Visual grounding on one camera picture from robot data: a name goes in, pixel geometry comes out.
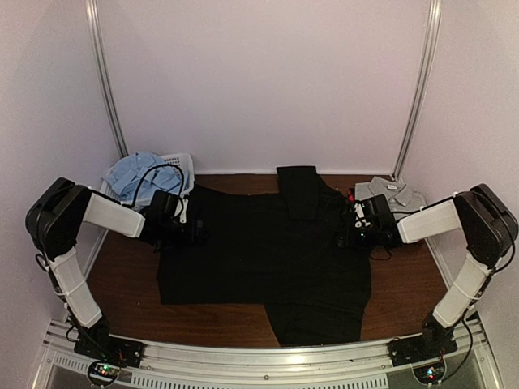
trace clothing pile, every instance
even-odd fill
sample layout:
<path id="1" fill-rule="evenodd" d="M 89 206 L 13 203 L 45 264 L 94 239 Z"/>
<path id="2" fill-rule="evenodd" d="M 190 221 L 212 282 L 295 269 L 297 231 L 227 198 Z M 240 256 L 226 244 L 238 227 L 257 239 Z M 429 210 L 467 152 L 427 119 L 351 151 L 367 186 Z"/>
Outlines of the clothing pile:
<path id="1" fill-rule="evenodd" d="M 188 187 L 190 173 L 182 172 L 182 184 L 182 178 L 175 168 L 165 166 L 149 171 L 154 166 L 165 164 L 157 154 L 137 152 L 118 161 L 104 179 L 122 202 L 133 200 L 141 180 L 137 201 L 150 201 L 158 189 L 178 194 Z"/>

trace cable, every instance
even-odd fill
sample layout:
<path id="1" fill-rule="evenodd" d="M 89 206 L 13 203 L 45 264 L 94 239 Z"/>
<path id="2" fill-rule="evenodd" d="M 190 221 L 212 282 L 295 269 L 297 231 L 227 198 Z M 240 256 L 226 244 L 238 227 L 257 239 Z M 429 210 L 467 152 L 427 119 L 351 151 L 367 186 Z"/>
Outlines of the cable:
<path id="1" fill-rule="evenodd" d="M 71 334 L 72 330 L 75 328 L 75 326 L 71 326 L 67 331 L 66 331 L 66 334 L 65 334 L 65 337 L 66 339 L 69 341 L 69 342 L 72 342 L 72 343 L 78 343 L 79 341 L 78 340 L 73 340 L 71 338 L 69 338 L 68 336 Z"/>
<path id="2" fill-rule="evenodd" d="M 463 326 L 465 327 L 465 329 L 467 330 L 467 332 L 469 333 L 469 338 L 470 338 L 470 344 L 469 344 L 469 350 L 467 351 L 467 354 L 465 354 L 465 357 L 463 358 L 463 360 L 461 361 L 461 363 L 457 366 L 456 369 L 454 369 L 454 371 L 447 377 L 445 378 L 442 378 L 441 379 L 441 383 L 444 383 L 445 381 L 447 381 L 448 379 L 451 379 L 453 377 L 454 374 L 456 374 L 460 369 L 461 367 L 467 362 L 467 360 L 469 359 L 469 355 L 470 353 L 472 352 L 472 347 L 474 346 L 474 337 L 472 335 L 472 331 L 470 330 L 469 326 L 467 325 L 467 322 L 465 320 L 465 315 L 463 315 L 463 319 L 461 320 L 461 322 L 463 323 Z"/>
<path id="3" fill-rule="evenodd" d="M 182 191 L 184 189 L 184 172 L 177 165 L 173 165 L 173 164 L 160 164 L 160 165 L 152 166 L 151 168 L 149 168 L 146 171 L 146 173 L 144 173 L 144 175 L 140 178 L 139 184 L 137 185 L 137 189 L 135 190 L 135 194 L 133 196 L 133 201 L 131 202 L 131 205 L 129 206 L 129 208 L 133 208 L 137 204 L 137 195 L 139 194 L 140 187 L 143 185 L 143 182 L 144 182 L 144 179 L 146 178 L 146 176 L 150 172 L 152 172 L 153 170 L 159 169 L 159 168 L 165 168 L 166 166 L 171 166 L 172 168 L 174 168 L 176 171 L 179 172 L 179 175 L 180 175 L 180 188 L 178 189 L 178 197 L 180 198 L 180 195 L 182 194 Z"/>
<path id="4" fill-rule="evenodd" d="M 49 272 L 49 269 L 45 268 L 45 266 L 49 266 L 49 261 L 42 253 L 37 253 L 34 255 L 34 259 L 36 260 L 36 263 L 40 267 L 41 270 L 43 270 L 45 273 Z"/>

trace plastic basket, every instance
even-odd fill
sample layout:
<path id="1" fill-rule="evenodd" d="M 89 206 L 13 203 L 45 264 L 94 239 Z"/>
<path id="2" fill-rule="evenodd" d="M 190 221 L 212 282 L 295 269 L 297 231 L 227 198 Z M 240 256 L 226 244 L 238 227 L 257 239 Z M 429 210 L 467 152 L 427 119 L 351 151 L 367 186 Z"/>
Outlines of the plastic basket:
<path id="1" fill-rule="evenodd" d="M 191 158 L 191 154 L 168 154 L 165 156 L 161 156 L 161 158 L 168 164 L 177 165 L 183 172 L 184 175 L 186 175 L 186 172 L 188 173 L 189 177 L 187 178 L 186 182 L 184 183 L 184 190 L 180 194 L 181 197 L 187 195 L 193 187 L 195 186 L 195 170 L 193 168 L 193 160 Z M 101 188 L 99 191 L 111 197 L 112 199 L 116 199 L 117 201 L 120 201 L 119 196 L 112 190 L 109 183 L 105 180 L 101 183 Z M 135 208 L 139 209 L 142 207 L 145 207 L 150 204 L 152 199 L 138 199 L 135 203 Z M 123 204 L 129 204 L 131 201 L 122 201 Z"/>

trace metal extrusion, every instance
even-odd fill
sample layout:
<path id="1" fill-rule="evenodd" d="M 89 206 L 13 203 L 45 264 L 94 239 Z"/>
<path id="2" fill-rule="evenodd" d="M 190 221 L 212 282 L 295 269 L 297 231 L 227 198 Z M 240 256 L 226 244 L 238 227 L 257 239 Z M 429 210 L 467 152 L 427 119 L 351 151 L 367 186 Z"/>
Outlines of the metal extrusion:
<path id="1" fill-rule="evenodd" d="M 411 105 L 407 126 L 405 128 L 404 139 L 402 140 L 401 149 L 398 154 L 397 164 L 395 165 L 395 169 L 392 173 L 392 177 L 395 181 L 399 181 L 401 178 L 401 173 L 409 153 L 411 140 L 413 139 L 414 132 L 416 131 L 418 116 L 420 114 L 420 110 L 422 108 L 423 100 L 426 94 L 427 81 L 429 80 L 429 74 L 431 73 L 432 63 L 436 51 L 436 44 L 438 42 L 438 35 L 440 32 L 440 6 L 441 0 L 431 0 L 425 40 L 423 42 L 422 61 L 418 71 L 416 88 L 414 89 L 413 104 Z"/>
<path id="2" fill-rule="evenodd" d="M 121 122 L 115 105 L 114 93 L 110 84 L 108 67 L 106 65 L 105 50 L 101 35 L 101 25 L 99 23 L 99 15 L 97 14 L 97 0 L 87 0 L 87 18 L 90 33 L 92 35 L 92 43 L 94 48 L 94 57 L 97 64 L 97 73 L 101 84 L 103 100 L 105 102 L 106 112 L 108 114 L 109 124 L 114 135 L 115 145 L 118 149 L 119 156 L 123 158 L 128 155 L 128 147 L 122 134 Z"/>

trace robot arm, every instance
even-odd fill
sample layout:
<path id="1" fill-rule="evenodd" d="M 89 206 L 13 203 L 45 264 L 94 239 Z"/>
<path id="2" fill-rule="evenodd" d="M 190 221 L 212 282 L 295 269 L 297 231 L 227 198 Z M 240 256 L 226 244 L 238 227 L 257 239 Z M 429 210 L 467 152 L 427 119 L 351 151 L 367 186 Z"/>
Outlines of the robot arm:
<path id="1" fill-rule="evenodd" d="M 401 219 L 404 243 L 462 229 L 468 253 L 453 285 L 432 316 L 443 328 L 453 327 L 483 292 L 500 259 L 517 237 L 517 221 L 491 189 L 482 184 L 433 207 Z"/>
<path id="2" fill-rule="evenodd" d="M 127 365 L 138 365 L 142 344 L 124 344 L 109 336 L 109 324 L 95 302 L 78 264 L 75 250 L 81 224 L 101 226 L 148 243 L 174 240 L 182 234 L 187 200 L 158 190 L 144 214 L 74 182 L 59 178 L 29 210 L 25 225 L 40 265 L 49 273 L 57 295 L 66 303 L 78 327 L 75 351 L 106 359 L 124 355 Z"/>
<path id="3" fill-rule="evenodd" d="M 370 228 L 374 229 L 371 236 L 379 242 L 382 237 L 389 246 L 463 230 L 468 251 L 465 262 L 453 285 L 424 320 L 423 335 L 393 341 L 389 345 L 394 365 L 420 361 L 424 356 L 437 357 L 440 350 L 449 351 L 449 347 L 454 351 L 456 345 L 451 341 L 453 328 L 481 297 L 496 272 L 498 262 L 513 245 L 517 238 L 517 220 L 485 184 L 455 194 L 400 219 L 398 223 L 392 216 L 392 220 L 388 220 L 390 212 L 384 196 L 365 200 L 361 209 L 367 216 L 360 219 L 371 221 L 367 232 L 366 228 L 363 230 L 364 235 L 369 236 Z"/>

